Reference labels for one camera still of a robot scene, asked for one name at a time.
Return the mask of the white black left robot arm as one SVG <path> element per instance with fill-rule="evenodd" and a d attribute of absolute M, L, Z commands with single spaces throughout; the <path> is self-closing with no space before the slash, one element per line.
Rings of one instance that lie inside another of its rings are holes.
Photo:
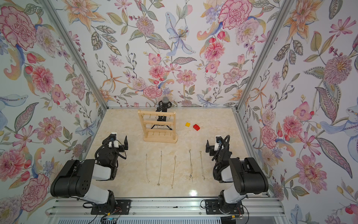
<path fill-rule="evenodd" d="M 113 191 L 101 189 L 92 181 L 113 181 L 118 171 L 118 158 L 127 159 L 128 139 L 121 143 L 116 133 L 103 140 L 94 159 L 69 160 L 50 187 L 53 197 L 76 198 L 92 204 L 100 212 L 113 212 L 119 206 Z"/>

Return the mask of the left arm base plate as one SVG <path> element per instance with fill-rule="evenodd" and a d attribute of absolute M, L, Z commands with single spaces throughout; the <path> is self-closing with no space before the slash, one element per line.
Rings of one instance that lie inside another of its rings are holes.
<path fill-rule="evenodd" d="M 91 208 L 91 215 L 128 215 L 130 212 L 132 200 L 109 201 L 101 205 L 93 205 Z"/>

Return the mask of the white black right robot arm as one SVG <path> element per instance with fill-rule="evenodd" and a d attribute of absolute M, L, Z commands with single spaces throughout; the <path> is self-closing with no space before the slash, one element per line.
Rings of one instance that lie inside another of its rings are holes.
<path fill-rule="evenodd" d="M 219 183 L 232 183 L 217 199 L 206 200 L 207 214 L 243 214 L 242 200 L 248 194 L 259 195 L 269 190 L 267 177 L 253 157 L 231 158 L 230 136 L 215 137 L 214 145 L 207 141 L 205 152 L 215 162 L 213 178 Z"/>

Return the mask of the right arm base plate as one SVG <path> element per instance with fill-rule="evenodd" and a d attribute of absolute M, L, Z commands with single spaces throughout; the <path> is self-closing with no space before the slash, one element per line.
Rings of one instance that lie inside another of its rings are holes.
<path fill-rule="evenodd" d="M 205 209 L 207 215 L 243 215 L 245 214 L 243 205 L 238 203 L 226 203 L 219 199 L 206 199 L 200 206 Z"/>

